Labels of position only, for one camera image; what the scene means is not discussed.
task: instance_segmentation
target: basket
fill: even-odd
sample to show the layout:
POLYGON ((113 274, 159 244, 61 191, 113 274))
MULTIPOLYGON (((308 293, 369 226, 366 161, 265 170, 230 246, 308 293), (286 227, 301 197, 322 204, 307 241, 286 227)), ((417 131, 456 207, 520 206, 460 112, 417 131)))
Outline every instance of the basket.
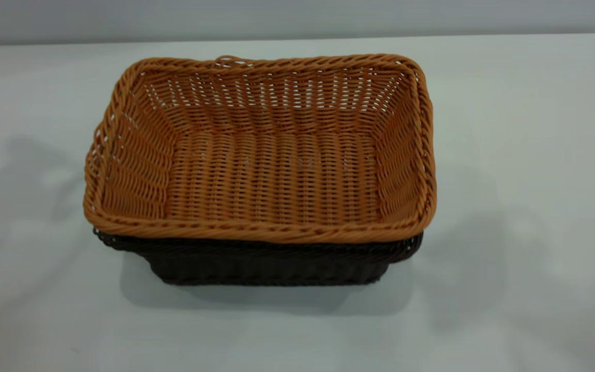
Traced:
POLYGON ((165 281, 366 283, 435 212, 432 106, 401 56, 144 59, 116 84, 85 174, 97 234, 165 281), (298 275, 324 262, 335 277, 298 275))

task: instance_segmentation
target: dark brown wicker basket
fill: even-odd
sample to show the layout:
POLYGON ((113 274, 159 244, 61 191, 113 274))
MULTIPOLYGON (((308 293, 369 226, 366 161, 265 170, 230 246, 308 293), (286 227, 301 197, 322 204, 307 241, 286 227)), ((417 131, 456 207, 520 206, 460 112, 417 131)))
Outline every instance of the dark brown wicker basket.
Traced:
POLYGON ((277 244, 244 240, 144 239, 94 230, 109 247, 144 257, 173 285, 361 285, 408 259, 423 234, 390 243, 277 244))

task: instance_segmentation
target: gray wall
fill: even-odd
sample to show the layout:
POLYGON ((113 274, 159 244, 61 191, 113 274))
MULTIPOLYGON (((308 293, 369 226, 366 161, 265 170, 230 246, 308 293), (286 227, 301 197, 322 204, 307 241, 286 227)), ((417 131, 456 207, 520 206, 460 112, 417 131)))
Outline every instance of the gray wall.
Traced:
POLYGON ((595 0, 0 0, 0 44, 595 32, 595 0))

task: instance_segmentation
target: tan wicker basket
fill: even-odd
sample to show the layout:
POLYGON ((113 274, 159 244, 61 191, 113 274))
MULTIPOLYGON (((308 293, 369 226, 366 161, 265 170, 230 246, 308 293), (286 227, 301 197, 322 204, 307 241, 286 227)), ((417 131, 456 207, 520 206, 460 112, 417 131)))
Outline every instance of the tan wicker basket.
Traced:
POLYGON ((436 208, 425 76, 394 55, 144 59, 86 163, 86 217, 111 235, 391 242, 436 208))

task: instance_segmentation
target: table surface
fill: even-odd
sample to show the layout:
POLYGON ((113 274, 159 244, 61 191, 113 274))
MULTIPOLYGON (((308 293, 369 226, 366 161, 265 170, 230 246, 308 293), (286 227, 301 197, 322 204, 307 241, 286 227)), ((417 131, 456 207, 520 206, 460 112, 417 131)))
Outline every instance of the table surface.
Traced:
POLYGON ((0 370, 595 372, 595 35, 0 46, 0 370), (83 159, 144 57, 422 66, 439 205, 367 287, 180 288, 95 238, 83 159))

